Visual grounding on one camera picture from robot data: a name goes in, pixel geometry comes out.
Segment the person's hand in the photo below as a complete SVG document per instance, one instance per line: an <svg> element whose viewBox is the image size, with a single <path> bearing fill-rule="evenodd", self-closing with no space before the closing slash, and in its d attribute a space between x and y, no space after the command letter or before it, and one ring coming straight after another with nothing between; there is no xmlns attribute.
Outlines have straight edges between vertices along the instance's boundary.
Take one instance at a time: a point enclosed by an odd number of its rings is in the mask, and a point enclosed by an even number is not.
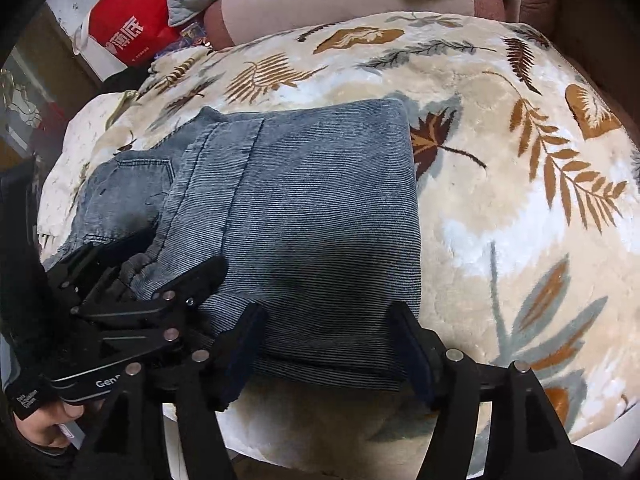
<svg viewBox="0 0 640 480"><path fill-rule="evenodd" d="M70 440L60 426L81 418L85 408L57 400L33 412L25 419L13 416L18 432L30 443L42 448L67 448Z"/></svg>

